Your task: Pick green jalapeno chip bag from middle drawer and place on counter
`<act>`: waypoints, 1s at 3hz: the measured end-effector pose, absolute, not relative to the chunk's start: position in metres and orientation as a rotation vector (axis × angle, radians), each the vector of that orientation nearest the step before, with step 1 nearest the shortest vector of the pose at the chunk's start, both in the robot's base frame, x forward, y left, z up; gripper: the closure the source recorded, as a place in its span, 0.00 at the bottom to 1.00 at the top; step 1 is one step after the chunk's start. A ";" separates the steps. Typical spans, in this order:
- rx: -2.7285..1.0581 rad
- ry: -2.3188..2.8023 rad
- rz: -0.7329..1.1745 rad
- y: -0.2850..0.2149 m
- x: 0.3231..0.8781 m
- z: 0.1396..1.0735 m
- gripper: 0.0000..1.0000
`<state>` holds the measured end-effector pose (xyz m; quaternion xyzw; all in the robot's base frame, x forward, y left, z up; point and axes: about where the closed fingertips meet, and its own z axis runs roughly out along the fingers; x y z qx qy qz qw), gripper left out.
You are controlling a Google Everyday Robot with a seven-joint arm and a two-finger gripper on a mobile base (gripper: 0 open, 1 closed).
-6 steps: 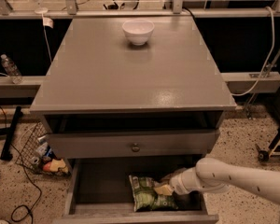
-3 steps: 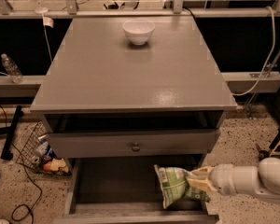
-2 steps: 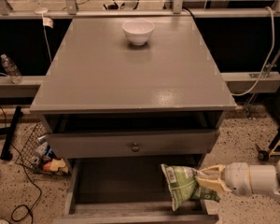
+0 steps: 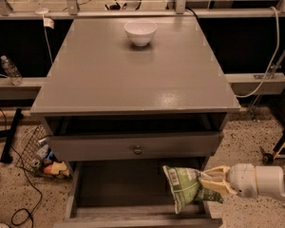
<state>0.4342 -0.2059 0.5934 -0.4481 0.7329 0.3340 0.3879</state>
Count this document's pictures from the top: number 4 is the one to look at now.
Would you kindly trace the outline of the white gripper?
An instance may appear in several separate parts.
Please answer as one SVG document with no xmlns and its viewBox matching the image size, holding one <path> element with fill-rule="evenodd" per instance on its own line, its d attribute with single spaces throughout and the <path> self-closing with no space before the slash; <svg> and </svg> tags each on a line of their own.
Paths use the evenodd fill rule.
<svg viewBox="0 0 285 228">
<path fill-rule="evenodd" d="M 204 171 L 206 178 L 222 178 L 228 181 L 201 180 L 204 188 L 222 195 L 238 195 L 243 199 L 257 197 L 256 169 L 250 163 L 238 163 L 230 166 L 221 165 Z"/>
</svg>

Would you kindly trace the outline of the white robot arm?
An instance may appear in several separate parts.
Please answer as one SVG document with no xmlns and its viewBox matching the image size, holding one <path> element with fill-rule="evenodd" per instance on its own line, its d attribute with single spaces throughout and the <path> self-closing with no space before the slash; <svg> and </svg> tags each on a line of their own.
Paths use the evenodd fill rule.
<svg viewBox="0 0 285 228">
<path fill-rule="evenodd" d="M 285 165 L 221 165 L 203 171 L 199 181 L 204 188 L 222 195 L 237 195 L 242 199 L 270 197 L 285 203 Z"/>
</svg>

